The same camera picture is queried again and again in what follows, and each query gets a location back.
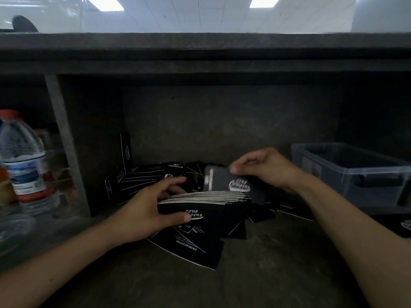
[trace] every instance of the person's left arm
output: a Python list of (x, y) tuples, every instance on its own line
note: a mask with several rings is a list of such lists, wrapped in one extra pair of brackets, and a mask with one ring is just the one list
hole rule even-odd
[(0, 276), (1, 306), (38, 307), (111, 248), (190, 221), (191, 215), (184, 212), (161, 215), (157, 211), (158, 199), (167, 198), (168, 192), (185, 193), (176, 185), (185, 179), (167, 178), (144, 188), (105, 221)]

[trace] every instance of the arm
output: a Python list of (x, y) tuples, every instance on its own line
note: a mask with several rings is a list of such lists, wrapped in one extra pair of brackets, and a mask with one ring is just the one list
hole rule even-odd
[(176, 184), (185, 177), (164, 179), (138, 192), (124, 207), (42, 255), (0, 276), (0, 303), (4, 308), (38, 307), (80, 270), (111, 248), (148, 237), (152, 233), (191, 220), (183, 212), (160, 215), (158, 198), (168, 192), (185, 193)]
[(411, 303), (411, 244), (375, 222), (318, 178), (303, 172), (274, 148), (243, 155), (235, 175), (255, 175), (297, 192), (309, 205), (373, 308)]

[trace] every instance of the clear plastic bottle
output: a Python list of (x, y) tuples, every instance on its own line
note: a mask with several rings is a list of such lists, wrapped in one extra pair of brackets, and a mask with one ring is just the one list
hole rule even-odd
[(59, 197), (41, 139), (16, 110), (0, 110), (0, 159), (7, 169), (23, 211), (30, 215), (54, 209)]

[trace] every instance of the bottle label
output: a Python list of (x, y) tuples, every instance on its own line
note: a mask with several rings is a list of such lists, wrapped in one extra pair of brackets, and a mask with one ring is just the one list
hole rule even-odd
[(4, 163), (12, 182), (14, 192), (20, 202), (34, 201), (46, 197), (46, 181), (52, 181), (45, 156), (36, 159)]

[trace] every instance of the fluorescent light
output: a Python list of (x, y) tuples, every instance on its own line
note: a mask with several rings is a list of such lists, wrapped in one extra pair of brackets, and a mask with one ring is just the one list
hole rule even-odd
[(252, 0), (250, 4), (251, 9), (262, 9), (274, 7), (279, 0)]
[(124, 10), (117, 0), (89, 0), (102, 12), (120, 12)]

